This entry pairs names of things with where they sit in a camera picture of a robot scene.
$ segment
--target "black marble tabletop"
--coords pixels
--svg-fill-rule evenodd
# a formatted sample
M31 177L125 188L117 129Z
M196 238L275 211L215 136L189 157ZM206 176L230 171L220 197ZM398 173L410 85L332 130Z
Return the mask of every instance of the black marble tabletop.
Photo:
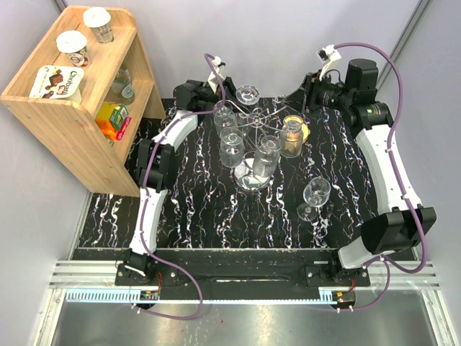
M173 118L172 100L164 100L167 119L142 119L126 167L134 174L137 147ZM280 109L277 99L262 99L268 112ZM296 114L286 108L272 117ZM301 155L280 159L267 189L238 189L233 170L220 163L219 138L211 117L205 117L176 153L179 168L174 189L165 199L158 225L158 247L178 248L309 248L342 247L357 238L360 225L376 214L377 203L369 169L348 134L341 114L322 109L303 115L310 129ZM331 195L314 222L298 218L303 189L310 179L331 182ZM94 194L78 248L126 248L138 214L139 199Z

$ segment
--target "white cup lid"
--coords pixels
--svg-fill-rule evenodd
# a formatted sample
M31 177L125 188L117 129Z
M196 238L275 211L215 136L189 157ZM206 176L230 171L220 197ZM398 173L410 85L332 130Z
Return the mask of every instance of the white cup lid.
M92 7L84 12L87 27L101 27L110 22L110 13L104 7Z
M77 30L69 30L56 38L56 45L62 53L75 53L86 46L86 37Z

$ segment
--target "wooden shelf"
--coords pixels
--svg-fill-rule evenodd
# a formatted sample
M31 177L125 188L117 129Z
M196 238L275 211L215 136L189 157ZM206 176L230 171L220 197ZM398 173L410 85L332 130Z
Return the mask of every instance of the wooden shelf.
M114 41L102 45L96 41L91 30L80 24L76 30L88 39L88 52L91 65L84 68L85 75L80 83L81 106L89 114L96 117L110 84L115 78L123 59L136 36L136 29L132 27L114 27ZM59 53L52 65L72 66L66 54Z
M92 192L139 196L138 186L124 167L143 116L165 118L155 79L135 20L125 9L107 8L114 41L100 44L83 24L87 6L68 6L34 49L1 95L1 101ZM78 30L88 40L91 65L80 83L81 104L58 99L31 99L38 69L71 66L56 48L56 38ZM94 118L121 64L130 71L135 101L127 106L131 124L113 147Z
M146 102L152 91L152 81L134 81L133 89L135 90L135 101L126 106L128 110L128 116L131 117L131 124L128 126L121 141L114 143L112 147L117 156L125 162L130 151L131 143L138 130L139 123L143 117L144 109L146 108Z

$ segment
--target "yogurt cup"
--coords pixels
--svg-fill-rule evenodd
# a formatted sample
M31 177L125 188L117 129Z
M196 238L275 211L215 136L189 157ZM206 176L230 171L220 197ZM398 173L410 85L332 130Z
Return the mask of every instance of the yogurt cup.
M79 67L46 65L40 67L29 97L67 99L81 103L79 84L84 70Z
M85 35L77 30L65 31L56 38L59 51L65 53L77 67L86 67L91 63L86 44Z
M92 7L84 12L84 24L91 29L99 43L114 40L110 18L110 13L104 7Z

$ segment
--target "gray wall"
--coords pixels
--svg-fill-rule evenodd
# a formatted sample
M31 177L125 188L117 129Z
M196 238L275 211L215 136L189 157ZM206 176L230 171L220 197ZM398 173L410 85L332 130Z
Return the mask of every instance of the gray wall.
M58 12L47 0L3 1L1 12L3 91ZM23 346L56 260L69 252L86 189L3 105L0 118L0 345Z
M236 86L253 84L263 96L295 91L321 67L315 52L346 41L390 52L418 0L68 0L114 6L136 17L162 97L186 79L204 80L203 53L220 56ZM357 56L341 52L344 66ZM363 57L372 56L359 50Z
M461 2L434 1L398 62L404 103L397 129L400 154L423 204L434 206L437 222L429 232L429 258L452 322L461 337ZM396 110L395 78L379 95Z

